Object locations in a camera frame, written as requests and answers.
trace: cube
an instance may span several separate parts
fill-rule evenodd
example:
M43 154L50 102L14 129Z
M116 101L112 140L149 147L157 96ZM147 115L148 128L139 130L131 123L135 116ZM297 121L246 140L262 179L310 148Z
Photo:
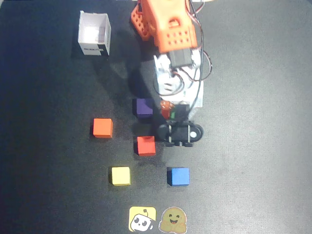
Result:
M130 168L129 167L113 167L112 168L112 184L115 186L131 185Z
M154 136L138 136L137 137L137 152L139 156L154 156L155 137Z
M152 99L138 98L136 100L136 115L138 118L150 118L153 115Z
M190 184L190 169L172 168L169 177L168 182L171 186L187 186Z
M93 122L93 135L97 138L112 138L113 121L110 118L95 118Z

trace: yellow cube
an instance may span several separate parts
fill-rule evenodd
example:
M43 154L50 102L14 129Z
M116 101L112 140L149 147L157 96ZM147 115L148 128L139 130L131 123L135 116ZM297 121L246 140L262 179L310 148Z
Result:
M126 186L131 184L129 167L113 167L112 183L115 186Z

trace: open box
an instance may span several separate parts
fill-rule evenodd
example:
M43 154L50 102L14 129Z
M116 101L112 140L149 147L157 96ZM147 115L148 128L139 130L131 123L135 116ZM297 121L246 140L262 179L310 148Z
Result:
M108 15L80 11L78 43L84 55L109 55L111 25Z

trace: sticker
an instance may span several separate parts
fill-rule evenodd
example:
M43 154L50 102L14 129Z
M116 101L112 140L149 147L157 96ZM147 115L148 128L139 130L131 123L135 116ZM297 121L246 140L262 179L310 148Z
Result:
M154 207L133 206L129 210L129 230L132 232L145 232L153 229L156 221Z
M163 233L186 233L186 214L184 211L179 207L170 207L166 209L161 216L159 230Z

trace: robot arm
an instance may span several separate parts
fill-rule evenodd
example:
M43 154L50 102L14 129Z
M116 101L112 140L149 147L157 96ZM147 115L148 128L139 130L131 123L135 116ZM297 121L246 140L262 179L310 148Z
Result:
M131 21L142 40L154 38L160 53L159 57L154 56L155 70L161 111L168 124L160 128L159 135L170 144L182 142L191 146L203 133L200 126L190 121L203 104L203 81L189 2L138 0Z

